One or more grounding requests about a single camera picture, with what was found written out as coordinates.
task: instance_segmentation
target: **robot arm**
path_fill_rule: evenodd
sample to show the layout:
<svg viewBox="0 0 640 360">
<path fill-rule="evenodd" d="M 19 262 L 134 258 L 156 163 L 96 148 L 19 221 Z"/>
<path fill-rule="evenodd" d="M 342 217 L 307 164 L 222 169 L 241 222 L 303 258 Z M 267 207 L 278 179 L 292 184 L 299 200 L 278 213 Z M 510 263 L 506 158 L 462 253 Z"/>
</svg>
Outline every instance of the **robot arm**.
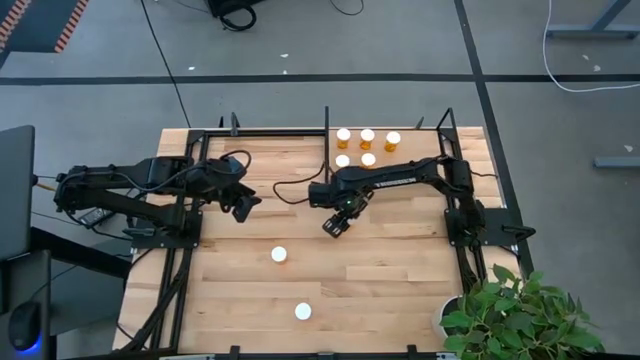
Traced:
<svg viewBox="0 0 640 360">
<path fill-rule="evenodd" d="M 58 211 L 74 213 L 99 207 L 152 222 L 156 227 L 180 233 L 186 226 L 182 204 L 157 206 L 109 190 L 136 188 L 159 195 L 198 197 L 216 201 L 224 212 L 244 222 L 262 200 L 242 185 L 245 167 L 233 156 L 208 159 L 197 164 L 184 156 L 149 158 L 133 166 L 74 166 L 59 174 L 54 202 Z"/>
<path fill-rule="evenodd" d="M 452 182 L 438 173 L 442 165 Z M 348 221 L 356 219 L 367 207 L 373 191 L 415 183 L 429 184 L 440 193 L 456 198 L 461 214 L 460 226 L 477 232 L 485 226 L 484 207 L 473 197 L 473 183 L 469 163 L 447 156 L 424 158 L 406 164 L 363 169 L 356 166 L 342 168 L 331 176 L 329 184 L 311 183 L 311 207 L 335 209 L 337 213 L 323 224 L 323 229 L 337 238 L 349 228 Z"/>
</svg>

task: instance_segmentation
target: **wooden tabletop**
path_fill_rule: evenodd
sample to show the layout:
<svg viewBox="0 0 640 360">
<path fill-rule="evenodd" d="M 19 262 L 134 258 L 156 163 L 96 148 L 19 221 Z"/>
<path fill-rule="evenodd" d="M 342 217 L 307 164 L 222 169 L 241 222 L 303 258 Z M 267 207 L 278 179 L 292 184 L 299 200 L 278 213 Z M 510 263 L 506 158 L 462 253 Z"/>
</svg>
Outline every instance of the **wooden tabletop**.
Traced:
<svg viewBox="0 0 640 360">
<path fill-rule="evenodd" d="M 183 155 L 188 130 L 166 129 L 158 155 Z M 386 131 L 376 132 L 371 152 L 377 166 L 436 156 L 434 131 L 402 130 L 393 153 L 383 149 Z M 458 128 L 463 157 L 478 173 L 494 173 L 481 127 Z M 244 149 L 253 162 L 244 184 L 263 199 L 247 222 L 236 223 L 218 204 L 205 206 L 202 239 L 194 252 L 187 291 L 180 353 L 404 352 L 440 351 L 431 315 L 462 293 L 455 251 L 447 241 L 445 198 L 431 186 L 416 184 L 376 191 L 373 200 L 339 239 L 321 228 L 332 210 L 308 203 L 288 205 L 276 198 L 274 182 L 316 173 L 323 161 L 322 137 L 214 138 L 209 157 Z M 330 158 L 347 154 L 352 165 L 364 153 L 352 140 L 339 150 L 335 135 Z M 494 177 L 473 177 L 476 196 L 486 207 L 500 207 Z M 283 185 L 283 197 L 307 197 L 308 183 Z M 153 196 L 164 204 L 171 197 Z M 271 260 L 275 246 L 288 251 L 285 264 Z M 498 263 L 519 273 L 514 256 L 484 247 L 488 267 Z M 166 250 L 153 250 L 132 270 L 120 324 L 135 333 L 156 304 Z M 297 320 L 298 303 L 312 317 Z M 173 308 L 167 312 L 163 345 L 168 344 Z M 128 339 L 116 333 L 114 348 Z"/>
</svg>

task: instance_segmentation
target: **plant pot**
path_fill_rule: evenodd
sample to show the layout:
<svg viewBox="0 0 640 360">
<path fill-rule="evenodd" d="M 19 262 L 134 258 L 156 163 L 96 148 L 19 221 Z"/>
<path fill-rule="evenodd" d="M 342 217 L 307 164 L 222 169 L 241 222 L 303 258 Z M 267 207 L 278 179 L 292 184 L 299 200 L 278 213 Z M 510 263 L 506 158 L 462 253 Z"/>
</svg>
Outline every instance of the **plant pot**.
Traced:
<svg viewBox="0 0 640 360">
<path fill-rule="evenodd" d="M 440 326 L 440 321 L 446 315 L 449 315 L 453 311 L 458 310 L 458 298 L 460 296 L 456 295 L 449 298 L 447 301 L 442 304 L 442 307 L 433 312 L 431 316 L 431 327 L 433 329 L 433 333 L 436 334 L 443 342 L 449 337 L 449 335 L 453 335 L 453 333 L 449 333 L 453 329 L 445 329 Z"/>
</svg>

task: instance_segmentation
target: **orange cup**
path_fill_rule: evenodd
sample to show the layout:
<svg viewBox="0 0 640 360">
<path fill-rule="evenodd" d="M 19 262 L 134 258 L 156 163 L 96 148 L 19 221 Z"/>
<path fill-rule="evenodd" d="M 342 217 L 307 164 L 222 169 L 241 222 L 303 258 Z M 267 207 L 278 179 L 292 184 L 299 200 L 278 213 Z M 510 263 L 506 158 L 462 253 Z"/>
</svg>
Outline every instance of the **orange cup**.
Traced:
<svg viewBox="0 0 640 360">
<path fill-rule="evenodd" d="M 338 149 L 348 148 L 351 131 L 349 131 L 349 129 L 342 128 L 338 130 L 336 135 L 338 137 Z"/>
<path fill-rule="evenodd" d="M 396 131 L 392 131 L 387 134 L 387 141 L 384 143 L 384 149 L 387 152 L 396 151 L 396 147 L 400 143 L 400 134 Z"/>
</svg>

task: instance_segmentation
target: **table leg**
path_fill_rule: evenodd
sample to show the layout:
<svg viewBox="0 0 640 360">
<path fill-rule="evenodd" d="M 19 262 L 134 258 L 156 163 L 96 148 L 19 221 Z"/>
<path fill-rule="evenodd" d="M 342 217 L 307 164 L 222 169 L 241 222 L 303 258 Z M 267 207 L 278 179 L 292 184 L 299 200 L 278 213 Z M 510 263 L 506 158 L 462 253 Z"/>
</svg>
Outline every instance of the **table leg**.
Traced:
<svg viewBox="0 0 640 360">
<path fill-rule="evenodd" d="M 610 35 L 634 39 L 640 34 L 640 26 L 611 25 L 620 12 L 631 0 L 612 0 L 600 17 L 591 25 L 550 25 L 545 34 L 547 37 L 580 36 L 593 37 Z"/>
<path fill-rule="evenodd" d="M 49 250 L 56 260 L 122 279 L 129 276 L 130 262 L 35 227 L 31 228 L 31 243 L 32 251 Z"/>
</svg>

